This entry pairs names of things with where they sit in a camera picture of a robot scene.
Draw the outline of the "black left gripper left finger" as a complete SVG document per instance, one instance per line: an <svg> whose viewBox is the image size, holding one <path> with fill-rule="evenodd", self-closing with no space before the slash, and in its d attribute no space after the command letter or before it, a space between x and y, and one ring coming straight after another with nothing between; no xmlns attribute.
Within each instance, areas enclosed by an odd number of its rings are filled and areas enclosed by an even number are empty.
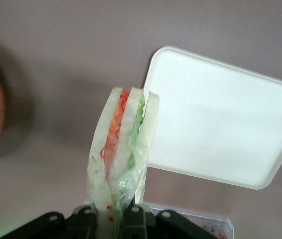
<svg viewBox="0 0 282 239"><path fill-rule="evenodd" d="M96 238L97 210L78 206L65 218L52 211L12 230L1 239L94 239Z"/></svg>

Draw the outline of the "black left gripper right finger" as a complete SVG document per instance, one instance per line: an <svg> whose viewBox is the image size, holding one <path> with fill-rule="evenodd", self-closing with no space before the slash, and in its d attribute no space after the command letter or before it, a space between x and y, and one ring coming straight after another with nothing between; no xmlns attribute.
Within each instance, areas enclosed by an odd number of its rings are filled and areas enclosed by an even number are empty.
<svg viewBox="0 0 282 239"><path fill-rule="evenodd" d="M124 211L122 238L214 239L216 236L173 210L154 214L151 207L132 205Z"/></svg>

